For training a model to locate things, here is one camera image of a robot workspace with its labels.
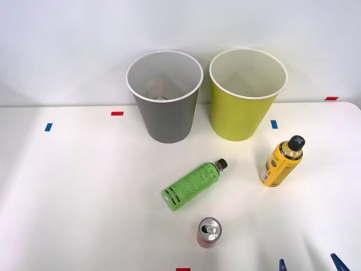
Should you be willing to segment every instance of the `black bottle cap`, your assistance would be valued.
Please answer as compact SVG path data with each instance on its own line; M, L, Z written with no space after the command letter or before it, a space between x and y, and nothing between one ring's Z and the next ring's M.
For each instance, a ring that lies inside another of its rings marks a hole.
M228 166L228 164L227 164L227 162L225 161L225 159L219 159L217 162L219 162L219 163L221 164L221 166L222 166L223 169L225 169L225 168Z
M301 151L305 145L305 139L300 135L294 135L287 143L288 147L293 151Z

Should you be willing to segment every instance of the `soda can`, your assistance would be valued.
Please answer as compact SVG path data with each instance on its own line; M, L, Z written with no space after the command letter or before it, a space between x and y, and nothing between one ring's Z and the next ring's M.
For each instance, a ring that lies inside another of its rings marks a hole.
M199 223L197 242L203 248L210 248L215 245L221 234L222 227L218 220L213 217L206 217Z

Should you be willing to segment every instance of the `yellow can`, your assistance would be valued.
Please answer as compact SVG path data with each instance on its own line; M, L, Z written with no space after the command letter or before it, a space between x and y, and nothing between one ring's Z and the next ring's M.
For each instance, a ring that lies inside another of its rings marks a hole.
M272 187L279 185L301 162L304 145L305 139L300 135L278 144L261 170L262 183Z

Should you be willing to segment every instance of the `white tabletop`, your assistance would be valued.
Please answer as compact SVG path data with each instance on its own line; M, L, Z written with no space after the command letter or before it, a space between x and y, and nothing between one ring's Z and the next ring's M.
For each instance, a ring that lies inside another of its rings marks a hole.
M0 108L0 270L265 271L283 258L290 271L336 271L333 252L361 270L360 109L274 104L243 142L219 138L208 110L197 106L189 136L167 145L136 106ZM303 161L264 186L258 171L295 134ZM219 181L172 212L161 190L220 158ZM223 227L208 250L196 242L206 216Z

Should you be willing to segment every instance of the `can lid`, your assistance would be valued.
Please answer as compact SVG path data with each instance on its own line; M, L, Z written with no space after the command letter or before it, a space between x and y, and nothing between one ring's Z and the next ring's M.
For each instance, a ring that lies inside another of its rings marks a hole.
M213 243L221 237L222 227L217 219L206 217L199 223L198 232L204 241Z
M300 135L294 135L287 143L288 147L293 151L301 151L305 145L305 139Z

